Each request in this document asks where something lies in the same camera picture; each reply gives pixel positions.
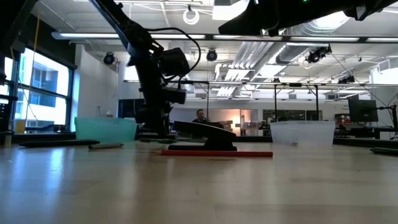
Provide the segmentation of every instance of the white plastic container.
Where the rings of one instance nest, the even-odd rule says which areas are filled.
[[[334,121],[282,121],[271,123],[272,142],[299,146],[331,146]]]

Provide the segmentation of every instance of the red strip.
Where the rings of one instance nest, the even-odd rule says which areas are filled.
[[[226,152],[226,151],[180,151],[162,150],[162,156],[227,156],[227,157],[272,157],[273,152]]]

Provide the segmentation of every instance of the black monitor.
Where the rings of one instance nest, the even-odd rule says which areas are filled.
[[[378,122],[376,100],[348,100],[352,122]]]

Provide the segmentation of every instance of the man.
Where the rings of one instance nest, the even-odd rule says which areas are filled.
[[[192,121],[193,123],[206,123],[209,122],[205,119],[205,112],[202,109],[197,110],[197,118]]]

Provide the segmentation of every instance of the wooden table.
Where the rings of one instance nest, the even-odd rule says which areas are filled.
[[[235,143],[273,159],[124,149],[2,149],[0,223],[397,223],[398,158]]]

